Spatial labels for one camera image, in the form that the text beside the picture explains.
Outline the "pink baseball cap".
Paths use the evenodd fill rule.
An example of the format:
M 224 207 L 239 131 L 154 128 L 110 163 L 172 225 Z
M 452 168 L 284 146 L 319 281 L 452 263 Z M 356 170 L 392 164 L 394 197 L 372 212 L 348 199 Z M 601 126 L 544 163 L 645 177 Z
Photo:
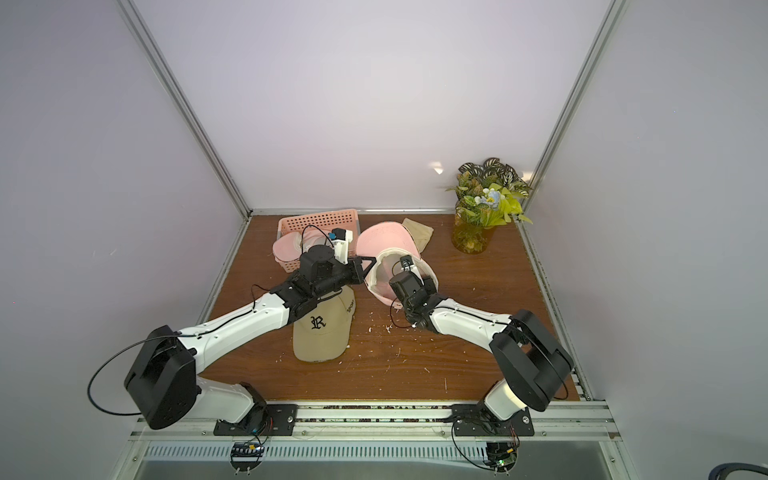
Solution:
M 402 271 L 400 259 L 403 256 L 411 256 L 419 274 L 432 278 L 438 284 L 433 269 L 422 258 L 410 233 L 400 223 L 381 222 L 364 230 L 357 240 L 356 253 L 361 257 L 376 259 L 375 265 L 365 277 L 365 285 L 385 305 L 402 308 L 389 281 Z

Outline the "beige baseball cap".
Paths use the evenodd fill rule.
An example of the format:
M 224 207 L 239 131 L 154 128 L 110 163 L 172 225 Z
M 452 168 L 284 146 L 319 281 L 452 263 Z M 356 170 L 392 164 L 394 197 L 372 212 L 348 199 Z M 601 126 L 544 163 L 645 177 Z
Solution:
M 344 286 L 340 293 L 293 324 L 293 352 L 302 362 L 320 363 L 340 357 L 347 349 L 356 310 L 354 291 Z

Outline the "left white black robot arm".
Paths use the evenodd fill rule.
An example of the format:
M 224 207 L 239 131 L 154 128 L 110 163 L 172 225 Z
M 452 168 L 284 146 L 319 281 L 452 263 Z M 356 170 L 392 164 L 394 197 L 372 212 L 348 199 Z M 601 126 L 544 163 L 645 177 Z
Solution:
M 201 377 L 219 358 L 247 342 L 309 314 L 347 285 L 364 282 L 376 259 L 341 261 L 328 246 L 314 246 L 300 267 L 250 304 L 198 326 L 174 331 L 164 325 L 143 341 L 124 387 L 153 430 L 184 419 L 214 419 L 235 435 L 254 435 L 267 424 L 263 397 L 249 384 Z

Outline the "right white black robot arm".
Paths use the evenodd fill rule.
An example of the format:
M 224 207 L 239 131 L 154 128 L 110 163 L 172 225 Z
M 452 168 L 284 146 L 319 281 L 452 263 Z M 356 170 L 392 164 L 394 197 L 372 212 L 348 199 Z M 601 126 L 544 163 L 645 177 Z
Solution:
M 413 326 L 463 339 L 490 352 L 503 379 L 481 407 L 498 420 L 525 409 L 545 411 L 574 369 L 559 340 L 532 312 L 513 315 L 486 312 L 441 295 L 430 278 L 405 271 L 389 285 Z

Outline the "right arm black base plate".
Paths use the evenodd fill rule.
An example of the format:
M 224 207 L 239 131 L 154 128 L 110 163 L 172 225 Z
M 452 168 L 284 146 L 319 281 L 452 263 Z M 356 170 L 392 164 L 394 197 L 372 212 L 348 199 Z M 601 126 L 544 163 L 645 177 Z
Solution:
M 486 407 L 470 404 L 454 404 L 448 423 L 457 437 L 533 437 L 535 430 L 528 409 L 518 410 L 509 419 L 501 420 Z

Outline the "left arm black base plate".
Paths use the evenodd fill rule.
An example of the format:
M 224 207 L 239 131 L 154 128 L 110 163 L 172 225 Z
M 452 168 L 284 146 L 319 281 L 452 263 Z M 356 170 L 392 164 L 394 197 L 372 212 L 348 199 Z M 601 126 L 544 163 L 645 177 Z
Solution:
M 297 419 L 297 404 L 257 404 L 238 423 L 218 420 L 214 436 L 291 436 Z

